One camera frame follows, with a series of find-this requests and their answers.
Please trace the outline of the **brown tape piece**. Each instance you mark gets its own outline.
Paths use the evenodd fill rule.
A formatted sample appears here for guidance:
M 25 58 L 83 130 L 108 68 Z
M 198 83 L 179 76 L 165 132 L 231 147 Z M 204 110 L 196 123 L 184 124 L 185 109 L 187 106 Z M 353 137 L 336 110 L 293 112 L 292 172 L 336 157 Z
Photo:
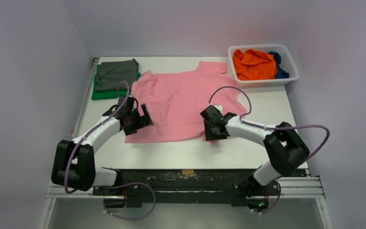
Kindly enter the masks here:
M 193 176 L 195 174 L 195 171 L 193 169 L 183 169 L 182 175 L 183 176 Z

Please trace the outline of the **aluminium frame rail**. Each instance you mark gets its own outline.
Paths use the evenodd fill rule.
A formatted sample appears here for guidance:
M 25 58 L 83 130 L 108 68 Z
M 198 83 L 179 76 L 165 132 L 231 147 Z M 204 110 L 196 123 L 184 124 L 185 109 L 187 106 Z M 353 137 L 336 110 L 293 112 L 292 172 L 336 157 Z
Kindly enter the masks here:
M 174 73 L 192 70 L 199 61 L 228 62 L 227 57 L 137 57 L 141 71 Z M 83 99 L 78 99 L 79 117 L 75 133 L 81 134 L 93 126 L 100 111 L 117 100 L 91 100 L 93 75 Z M 252 103 L 250 117 L 256 122 L 295 124 L 284 86 L 243 88 Z M 100 165 L 126 169 L 242 169 L 257 168 L 267 161 L 262 147 L 237 138 L 211 144 L 195 138 L 182 142 L 155 144 L 125 144 L 124 135 L 112 137 L 98 152 Z M 249 213 L 244 207 L 228 204 L 157 204 L 154 212 L 138 221 L 121 220 L 103 214 L 103 197 L 77 191 L 66 195 L 64 188 L 50 185 L 45 211 L 39 229 L 334 229 L 319 177 L 280 179 L 283 193 L 278 204 L 265 216 Z

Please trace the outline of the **folded green t shirt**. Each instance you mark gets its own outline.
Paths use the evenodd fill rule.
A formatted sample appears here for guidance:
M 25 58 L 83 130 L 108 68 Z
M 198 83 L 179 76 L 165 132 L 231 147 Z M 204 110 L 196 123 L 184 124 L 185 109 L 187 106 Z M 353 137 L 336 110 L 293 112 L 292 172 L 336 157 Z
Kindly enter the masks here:
M 91 99 L 92 100 L 107 100 L 107 99 L 115 99 L 115 98 L 118 98 L 120 95 L 121 96 L 125 96 L 127 95 L 131 89 L 132 89 L 132 86 L 131 88 L 127 85 L 126 82 L 121 82 L 119 83 L 119 86 L 123 83 L 127 86 L 127 90 L 119 90 L 117 88 L 116 91 L 107 91 L 107 92 L 96 92 L 95 89 L 96 89 L 96 78 L 97 78 L 97 69 L 98 67 L 100 66 L 100 64 L 97 66 L 96 68 L 96 74 L 95 74 L 95 77 L 94 77 L 94 83 L 93 83 L 93 90 L 92 90 L 92 96 L 91 96 Z

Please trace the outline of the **pink t shirt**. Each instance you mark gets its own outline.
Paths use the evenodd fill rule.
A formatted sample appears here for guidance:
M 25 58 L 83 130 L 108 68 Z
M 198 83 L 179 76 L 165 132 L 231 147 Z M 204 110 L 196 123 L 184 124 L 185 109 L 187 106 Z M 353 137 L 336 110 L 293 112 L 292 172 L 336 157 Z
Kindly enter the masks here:
M 193 71 L 151 73 L 132 85 L 132 95 L 146 104 L 153 125 L 125 138 L 126 143 L 146 144 L 184 141 L 204 134 L 200 113 L 209 102 L 223 113 L 241 115 L 246 108 L 238 101 L 236 82 L 228 77 L 224 62 L 200 61 Z

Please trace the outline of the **folded grey t shirt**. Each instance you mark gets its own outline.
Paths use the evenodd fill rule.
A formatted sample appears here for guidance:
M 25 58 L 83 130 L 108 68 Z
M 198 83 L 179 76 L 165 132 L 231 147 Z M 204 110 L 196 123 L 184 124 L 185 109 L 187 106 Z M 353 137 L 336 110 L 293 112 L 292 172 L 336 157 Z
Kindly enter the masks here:
M 138 80 L 139 63 L 135 59 L 120 62 L 102 62 L 97 69 L 96 92 L 127 90 Z

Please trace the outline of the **blue t shirt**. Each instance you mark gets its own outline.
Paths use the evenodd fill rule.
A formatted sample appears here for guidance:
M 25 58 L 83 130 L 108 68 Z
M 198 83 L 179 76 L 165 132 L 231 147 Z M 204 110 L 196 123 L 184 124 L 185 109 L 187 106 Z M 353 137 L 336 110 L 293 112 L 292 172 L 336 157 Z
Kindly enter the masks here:
M 290 78 L 290 74 L 286 71 L 284 71 L 280 64 L 282 62 L 282 57 L 279 53 L 277 52 L 269 52 L 268 54 L 273 55 L 274 61 L 276 63 L 276 69 L 277 69 L 277 73 L 275 75 L 275 79 L 288 79 Z

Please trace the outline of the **white plastic basket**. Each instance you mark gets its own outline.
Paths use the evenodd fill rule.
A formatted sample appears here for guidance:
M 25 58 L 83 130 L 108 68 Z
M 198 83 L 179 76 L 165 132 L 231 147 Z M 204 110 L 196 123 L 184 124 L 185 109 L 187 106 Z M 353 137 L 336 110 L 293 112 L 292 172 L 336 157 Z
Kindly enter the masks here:
M 288 79 L 272 79 L 272 80 L 254 80 L 254 81 L 240 81 L 235 73 L 234 64 L 232 60 L 233 52 L 235 50 L 241 50 L 245 52 L 246 50 L 253 49 L 265 53 L 277 52 L 282 57 L 282 62 L 280 64 L 281 68 L 290 74 Z M 291 81 L 297 80 L 299 78 L 299 73 L 297 66 L 293 60 L 292 55 L 286 46 L 282 44 L 261 44 L 261 45 L 241 45 L 241 46 L 231 46 L 228 48 L 228 58 L 231 65 L 232 73 L 234 79 L 236 80 L 239 87 L 242 88 L 254 88 L 254 87 L 269 87 L 269 86 L 283 86 Z

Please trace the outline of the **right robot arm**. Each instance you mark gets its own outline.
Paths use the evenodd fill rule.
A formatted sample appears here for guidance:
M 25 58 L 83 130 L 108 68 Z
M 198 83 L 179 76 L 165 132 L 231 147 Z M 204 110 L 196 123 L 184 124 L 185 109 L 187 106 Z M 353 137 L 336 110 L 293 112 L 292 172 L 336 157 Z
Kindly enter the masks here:
M 309 148 L 289 123 L 262 125 L 234 113 L 222 114 L 214 105 L 205 108 L 200 115 L 206 141 L 238 137 L 265 148 L 268 162 L 254 171 L 246 182 L 254 194 L 262 193 L 269 183 L 280 177 L 291 176 L 310 155 Z

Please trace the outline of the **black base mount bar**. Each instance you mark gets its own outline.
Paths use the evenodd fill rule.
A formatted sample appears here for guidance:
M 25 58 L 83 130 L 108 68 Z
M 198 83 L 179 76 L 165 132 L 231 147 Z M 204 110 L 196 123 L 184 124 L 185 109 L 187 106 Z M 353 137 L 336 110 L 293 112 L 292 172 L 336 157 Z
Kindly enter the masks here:
M 110 208 L 138 208 L 143 203 L 229 204 L 232 207 L 253 207 L 262 210 L 268 198 L 279 194 L 277 181 L 260 189 L 246 184 L 254 169 L 195 169 L 193 176 L 182 170 L 120 170 L 115 186 L 120 189 L 96 187 L 93 195 L 103 196 Z

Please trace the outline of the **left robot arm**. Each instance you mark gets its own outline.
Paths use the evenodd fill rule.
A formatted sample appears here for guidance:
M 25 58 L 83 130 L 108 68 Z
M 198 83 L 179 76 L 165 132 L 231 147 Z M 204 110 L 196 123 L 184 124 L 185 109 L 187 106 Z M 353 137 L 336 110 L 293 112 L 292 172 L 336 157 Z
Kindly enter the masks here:
M 129 136 L 150 125 L 153 121 L 146 104 L 138 104 L 132 96 L 121 96 L 87 132 L 57 144 L 52 183 L 63 186 L 67 194 L 104 187 L 111 195 L 118 195 L 123 182 L 117 178 L 117 170 L 96 166 L 95 153 L 120 132 Z

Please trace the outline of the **orange t shirt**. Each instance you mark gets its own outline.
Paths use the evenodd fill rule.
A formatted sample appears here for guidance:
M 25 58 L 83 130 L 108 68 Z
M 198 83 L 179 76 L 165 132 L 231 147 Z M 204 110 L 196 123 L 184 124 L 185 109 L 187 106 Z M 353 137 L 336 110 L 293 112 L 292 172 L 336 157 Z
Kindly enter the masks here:
M 240 81 L 272 80 L 278 72 L 274 56 L 265 52 L 235 50 L 232 60 Z

